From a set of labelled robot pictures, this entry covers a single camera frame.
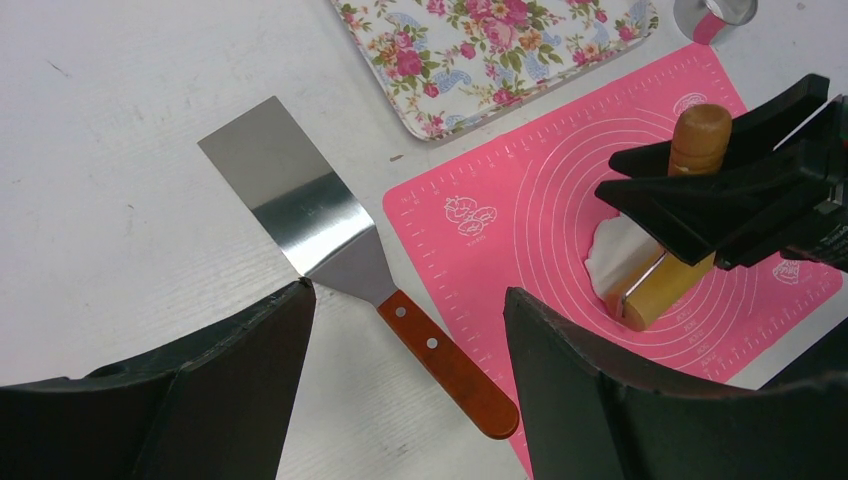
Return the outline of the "white dough lump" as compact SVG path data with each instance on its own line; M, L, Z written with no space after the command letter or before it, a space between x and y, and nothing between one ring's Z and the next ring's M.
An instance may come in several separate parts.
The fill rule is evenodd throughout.
M601 221L584 261L593 292L602 299L658 251L658 243L629 217Z

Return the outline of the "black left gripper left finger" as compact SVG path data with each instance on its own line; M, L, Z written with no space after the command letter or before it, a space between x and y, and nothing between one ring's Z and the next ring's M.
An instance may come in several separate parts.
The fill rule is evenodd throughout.
M299 279L84 377L3 387L2 477L275 478L315 307Z

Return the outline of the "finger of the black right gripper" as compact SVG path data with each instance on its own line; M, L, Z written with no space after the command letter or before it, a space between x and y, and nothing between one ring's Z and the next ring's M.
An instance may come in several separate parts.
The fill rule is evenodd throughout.
M771 154L780 141L828 100L830 80L810 73L759 107L733 120L723 168L731 169ZM630 178L667 174L669 140L611 155L611 170Z
M598 199L625 214L687 265L716 255L740 219L731 211L729 175L630 178L601 182Z

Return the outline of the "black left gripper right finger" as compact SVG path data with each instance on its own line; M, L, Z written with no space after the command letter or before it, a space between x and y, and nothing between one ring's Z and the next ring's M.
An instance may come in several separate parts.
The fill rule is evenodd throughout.
M503 317L537 479L847 475L847 370L746 390L646 359L519 287Z

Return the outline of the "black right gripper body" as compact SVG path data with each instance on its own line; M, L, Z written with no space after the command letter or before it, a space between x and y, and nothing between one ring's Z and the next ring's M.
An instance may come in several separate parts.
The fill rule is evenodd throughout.
M847 269L847 97L831 100L779 148L725 171L740 219L715 264L783 260Z

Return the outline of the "wooden rolling pin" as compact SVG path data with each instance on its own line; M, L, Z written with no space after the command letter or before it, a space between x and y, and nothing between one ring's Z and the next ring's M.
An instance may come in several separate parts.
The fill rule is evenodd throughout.
M685 110L673 131L667 166L669 177L714 174L722 166L732 131L732 116L716 104ZM648 329L712 268L709 255L689 266L660 248L629 267L604 296L611 317L637 332Z

